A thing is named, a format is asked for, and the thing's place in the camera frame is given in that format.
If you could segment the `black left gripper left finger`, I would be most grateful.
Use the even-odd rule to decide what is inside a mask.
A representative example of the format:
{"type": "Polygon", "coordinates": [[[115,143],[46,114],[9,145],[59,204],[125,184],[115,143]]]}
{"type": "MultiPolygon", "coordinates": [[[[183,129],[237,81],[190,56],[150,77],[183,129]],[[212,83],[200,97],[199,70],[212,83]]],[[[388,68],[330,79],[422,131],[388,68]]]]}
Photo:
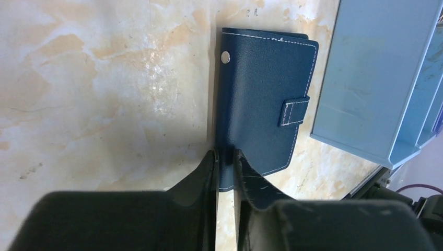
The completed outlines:
{"type": "Polygon", "coordinates": [[[10,250],[214,250],[219,157],[166,191],[58,191],[43,196],[10,250]]]}

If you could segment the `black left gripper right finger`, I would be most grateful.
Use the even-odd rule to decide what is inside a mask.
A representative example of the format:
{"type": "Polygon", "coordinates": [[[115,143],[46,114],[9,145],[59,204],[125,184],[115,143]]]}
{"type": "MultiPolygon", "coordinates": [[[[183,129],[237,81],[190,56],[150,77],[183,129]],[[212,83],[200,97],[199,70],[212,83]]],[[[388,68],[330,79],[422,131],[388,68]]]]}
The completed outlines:
{"type": "Polygon", "coordinates": [[[296,200],[234,153],[238,250],[433,250],[405,203],[296,200]]]}

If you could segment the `dark blue leather card holder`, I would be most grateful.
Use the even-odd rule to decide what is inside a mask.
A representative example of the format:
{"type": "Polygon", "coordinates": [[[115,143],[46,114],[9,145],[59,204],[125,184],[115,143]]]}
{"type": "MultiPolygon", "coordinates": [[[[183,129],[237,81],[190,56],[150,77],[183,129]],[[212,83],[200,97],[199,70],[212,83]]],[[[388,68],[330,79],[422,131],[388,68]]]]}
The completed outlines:
{"type": "Polygon", "coordinates": [[[221,192],[234,188],[234,152],[266,176],[286,169],[309,104],[319,44],[306,34],[223,28],[215,146],[221,192]]]}

